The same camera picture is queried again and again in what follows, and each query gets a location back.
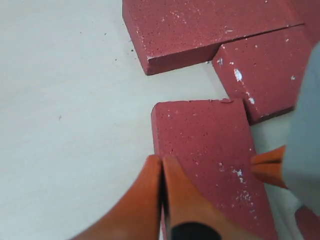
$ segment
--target white tabletop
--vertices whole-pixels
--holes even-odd
[[[210,64],[147,77],[132,49],[121,0],[2,0],[1,240],[88,227],[153,153],[157,102],[227,97]],[[285,143],[289,120],[251,128],[259,153]],[[281,239],[293,239],[295,199],[269,188]]]

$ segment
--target white table surface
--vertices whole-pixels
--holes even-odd
[[[153,153],[157,102],[227,96],[210,64],[145,76],[121,8],[0,3],[0,240],[64,240],[88,227]],[[251,128],[258,153],[285,143],[290,117]],[[268,188],[279,233],[293,239],[296,200],[278,191]]]

